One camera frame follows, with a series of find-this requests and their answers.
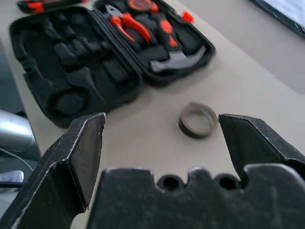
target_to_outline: silver object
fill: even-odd
[[[122,13],[112,5],[106,4],[106,11],[112,16],[122,16]]]
[[[24,179],[24,173],[20,170],[0,173],[0,182],[20,182]]]
[[[0,110],[0,148],[21,158],[41,158],[34,134],[27,119]]]

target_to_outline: black tool case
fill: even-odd
[[[139,95],[143,80],[166,86],[204,67],[215,48],[191,23],[182,22],[175,10],[162,0],[154,1],[166,13],[185,55],[204,46],[205,52],[193,66],[154,73],[150,61],[166,61],[168,52],[135,37],[135,51],[118,35],[105,11],[105,4],[124,11],[124,1],[100,0],[94,10],[70,7],[16,20],[10,36],[24,78],[43,113],[57,126],[66,128],[79,116],[108,112]]]

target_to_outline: screw hole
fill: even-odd
[[[172,192],[179,188],[179,181],[173,177],[168,177],[163,181],[163,187]]]
[[[237,189],[235,181],[229,177],[223,177],[223,178],[219,179],[219,184],[221,187],[228,189],[228,190]]]

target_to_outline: table surface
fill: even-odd
[[[23,69],[14,59],[7,29],[23,15],[14,1],[1,3],[6,4],[0,14],[3,46],[36,140],[45,152],[65,130],[43,115],[26,86]],[[176,0],[167,0],[167,3],[178,12],[187,9]],[[208,68],[166,88],[145,87],[136,101],[111,112],[106,120],[101,168],[145,167],[154,171],[156,180],[167,173],[186,180],[187,170],[196,166],[210,170],[213,176],[236,175],[220,127],[200,141],[186,137],[179,130],[179,113],[190,101],[207,104],[217,114],[262,118],[286,141],[305,152],[304,121],[299,119],[305,116],[305,97],[200,18],[204,15],[193,15],[194,25],[215,45],[216,57]],[[72,228],[83,229],[87,217],[88,211],[77,216]]]

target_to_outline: hammer handle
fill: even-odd
[[[164,13],[157,13],[152,18],[158,24],[159,37],[168,52],[181,52],[182,45],[179,43],[172,25],[168,22]]]

